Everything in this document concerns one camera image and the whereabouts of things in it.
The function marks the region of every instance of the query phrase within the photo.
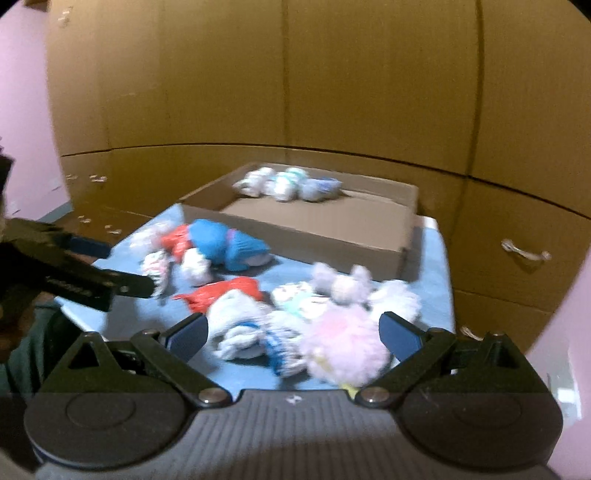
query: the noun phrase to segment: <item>table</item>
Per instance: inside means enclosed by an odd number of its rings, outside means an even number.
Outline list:
[[[180,204],[172,205],[148,224],[171,220],[183,223]],[[129,238],[113,248],[108,259],[97,260],[99,268],[110,268],[129,273],[140,273],[141,262],[129,254]],[[259,281],[261,290],[271,291],[287,282],[310,279],[311,265],[275,257],[270,267],[253,268],[248,274]],[[417,325],[423,329],[441,327],[454,331],[452,290],[447,264],[447,252],[437,222],[428,217],[417,217],[413,241],[408,252],[402,280],[421,297],[421,319]],[[104,313],[57,298],[64,314],[82,330],[99,332],[107,340],[127,340],[134,333],[146,328],[164,331],[180,322],[190,310],[182,300],[172,300],[177,293],[190,293],[194,289],[178,275],[178,265],[173,267],[171,286],[164,299],[133,299],[117,297],[110,312]],[[335,388],[318,382],[302,373],[288,379],[277,378],[266,367],[266,358],[247,361],[225,362],[215,358],[205,346],[190,361],[189,365],[226,388],[236,398],[244,388],[275,390],[321,390]]]

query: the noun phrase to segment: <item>cabinet door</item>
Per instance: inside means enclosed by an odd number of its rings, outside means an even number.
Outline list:
[[[284,143],[282,3],[163,0],[174,143]]]
[[[548,252],[551,258],[528,260],[507,251],[504,240],[537,256]],[[458,290],[553,312],[590,242],[591,220],[470,180],[450,247],[452,283]]]
[[[473,175],[591,216],[591,28],[571,2],[483,0]]]
[[[466,171],[476,108],[476,2],[288,5],[290,145]]]
[[[456,331],[467,327],[478,337],[488,332],[504,332],[526,353],[544,331],[551,313],[508,301],[455,290]]]
[[[101,0],[99,78],[113,148],[170,143],[159,0]]]
[[[74,209],[82,203],[104,203],[111,176],[111,152],[70,155],[60,162]]]
[[[98,83],[99,0],[53,0],[47,35],[47,85],[60,155],[106,150]]]
[[[105,205],[155,216],[179,198],[246,164],[282,162],[282,148],[166,145],[113,150]]]
[[[418,187],[417,213],[435,218],[446,242],[451,237],[465,182],[463,178],[429,168],[355,155],[287,150],[287,157],[288,162],[296,166],[323,168],[416,185]]]

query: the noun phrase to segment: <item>open cardboard box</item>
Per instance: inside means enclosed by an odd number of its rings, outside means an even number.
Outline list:
[[[281,203],[272,197],[243,198],[232,185],[260,167],[248,164],[180,199],[185,221],[206,218],[264,240],[274,254],[306,263],[324,262],[348,273],[364,265],[374,280],[398,278],[410,247],[418,189],[413,185],[348,173],[304,168],[312,178],[343,183],[335,200]]]

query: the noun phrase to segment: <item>pink plush toy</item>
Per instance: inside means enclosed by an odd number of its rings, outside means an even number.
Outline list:
[[[340,387],[367,384],[390,359],[378,325],[359,305],[329,305],[304,334],[300,351],[312,377]]]

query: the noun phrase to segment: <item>cabinet drawer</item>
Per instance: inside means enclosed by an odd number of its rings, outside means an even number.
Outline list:
[[[150,219],[136,213],[82,203],[75,208],[72,220],[64,228],[76,235],[115,245]]]
[[[503,240],[527,252],[551,254],[531,261],[503,249]],[[587,253],[591,221],[523,194],[468,181],[452,237],[454,288],[552,312]]]
[[[61,169],[77,208],[84,203],[102,204],[108,194],[111,152],[87,153],[61,158]]]
[[[145,215],[105,208],[101,225],[103,241],[116,245],[150,220],[151,217]]]
[[[504,332],[525,353],[550,321],[551,313],[460,290],[454,291],[456,331],[467,327],[478,336]]]

